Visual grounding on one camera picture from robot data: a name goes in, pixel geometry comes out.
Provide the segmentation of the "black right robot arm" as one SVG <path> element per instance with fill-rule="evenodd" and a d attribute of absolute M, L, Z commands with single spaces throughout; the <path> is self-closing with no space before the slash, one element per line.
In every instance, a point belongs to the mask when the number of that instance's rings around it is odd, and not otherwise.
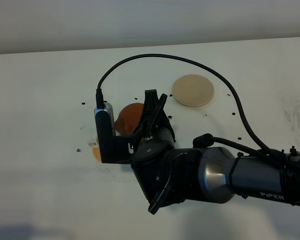
<path fill-rule="evenodd" d="M 235 195 L 300 206 L 300 152 L 294 147 L 272 159 L 264 150 L 204 134 L 192 148 L 175 148 L 166 100 L 156 90 L 145 92 L 144 136 L 130 157 L 151 214 L 185 200 L 223 204 Z"/>

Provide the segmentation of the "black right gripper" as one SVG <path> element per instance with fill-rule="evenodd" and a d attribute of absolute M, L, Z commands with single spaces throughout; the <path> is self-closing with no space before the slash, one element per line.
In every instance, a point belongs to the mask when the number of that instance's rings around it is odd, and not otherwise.
<path fill-rule="evenodd" d="M 163 93 L 158 100 L 156 89 L 146 90 L 144 94 L 139 125 L 148 121 L 156 125 L 168 96 Z M 158 123 L 130 158 L 131 168 L 148 200 L 148 211 L 153 215 L 160 208 L 182 203 L 187 198 L 188 151 L 175 148 L 175 141 L 172 126 Z"/>

